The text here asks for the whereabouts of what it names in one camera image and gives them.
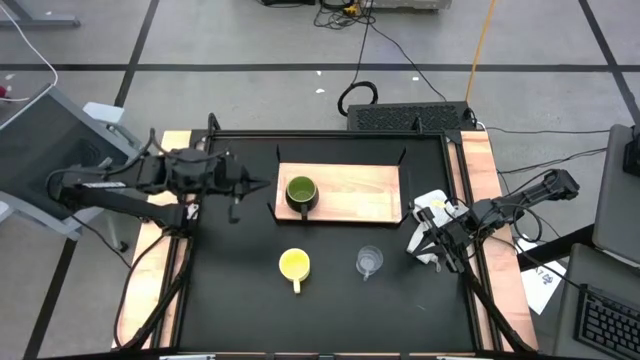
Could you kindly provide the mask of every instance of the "black keyboard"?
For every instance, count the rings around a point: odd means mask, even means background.
[[[640,360],[640,306],[582,287],[574,338],[615,358]]]

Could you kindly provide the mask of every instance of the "gray floor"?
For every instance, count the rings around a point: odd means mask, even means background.
[[[126,65],[150,0],[25,0],[36,12],[73,13],[78,29],[28,31],[42,54],[57,64]],[[377,28],[398,41],[416,63],[469,64],[489,0],[454,0],[439,14],[378,14]],[[619,64],[640,65],[640,3],[590,0],[595,16]],[[355,63],[364,26],[344,31],[315,28],[315,9],[269,9],[254,0],[160,0],[140,63],[264,64]],[[34,64],[33,55],[13,30],[0,31],[2,64]],[[485,64],[605,65],[576,0],[500,1],[487,35]],[[405,63],[393,44],[378,34],[367,40],[363,62]],[[468,73],[426,72],[450,100],[464,98]],[[59,87],[78,105],[111,104],[124,72],[60,72]],[[410,71],[361,72],[380,89],[380,102],[437,101]],[[137,72],[125,103],[126,125],[140,138],[149,127],[202,128],[214,111],[227,129],[344,129],[336,101],[352,71],[282,72]],[[640,74],[624,74],[640,96]],[[1,71],[0,85],[11,96],[28,96],[52,76],[45,71]],[[368,102],[366,91],[350,103]],[[514,130],[592,130],[632,124],[610,73],[477,74],[471,106],[487,126]],[[10,111],[0,105],[0,115]],[[499,169],[566,157],[603,147],[606,135],[507,135],[492,133]],[[582,186],[571,202],[540,205],[542,214],[566,234],[593,222],[603,155],[562,165]],[[535,172],[508,175],[515,187]],[[95,226],[105,231],[103,220]],[[121,234],[132,245],[137,224],[123,219]],[[524,230],[535,228],[526,223]],[[545,238],[552,233],[545,229]],[[50,231],[12,216],[0,224],[0,358],[20,358],[60,255],[63,240]],[[41,356],[106,351],[125,269],[90,233],[80,240]],[[534,314],[541,349],[553,344],[560,290],[542,316]]]

